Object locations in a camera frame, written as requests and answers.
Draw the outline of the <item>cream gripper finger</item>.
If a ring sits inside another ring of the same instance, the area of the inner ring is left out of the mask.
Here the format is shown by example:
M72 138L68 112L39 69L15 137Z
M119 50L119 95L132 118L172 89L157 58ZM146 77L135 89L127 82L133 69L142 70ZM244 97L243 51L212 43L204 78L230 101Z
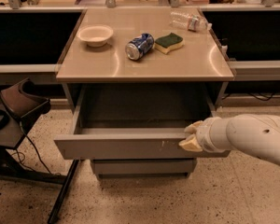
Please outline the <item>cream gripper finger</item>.
M189 152L202 152L203 151L202 147L199 145L199 143L197 141L195 134L191 134L185 140L180 141L179 146Z
M203 122L201 120L195 121L187 126L184 130L185 133L196 133L197 129Z

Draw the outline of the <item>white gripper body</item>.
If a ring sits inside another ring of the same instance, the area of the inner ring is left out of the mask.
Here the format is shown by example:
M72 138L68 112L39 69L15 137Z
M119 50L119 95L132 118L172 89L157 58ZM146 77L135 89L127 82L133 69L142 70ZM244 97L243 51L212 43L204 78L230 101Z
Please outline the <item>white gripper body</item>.
M228 126L232 118L208 118L197 128L196 139L203 150L211 153L222 153L235 150L228 138Z

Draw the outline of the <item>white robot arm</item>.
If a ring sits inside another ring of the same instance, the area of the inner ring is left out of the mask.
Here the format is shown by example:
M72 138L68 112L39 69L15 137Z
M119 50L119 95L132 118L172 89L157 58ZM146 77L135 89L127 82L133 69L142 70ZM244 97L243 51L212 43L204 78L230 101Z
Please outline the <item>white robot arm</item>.
M280 166L280 117L242 114L208 118L185 128L189 136L179 142L186 151L221 153L238 150Z

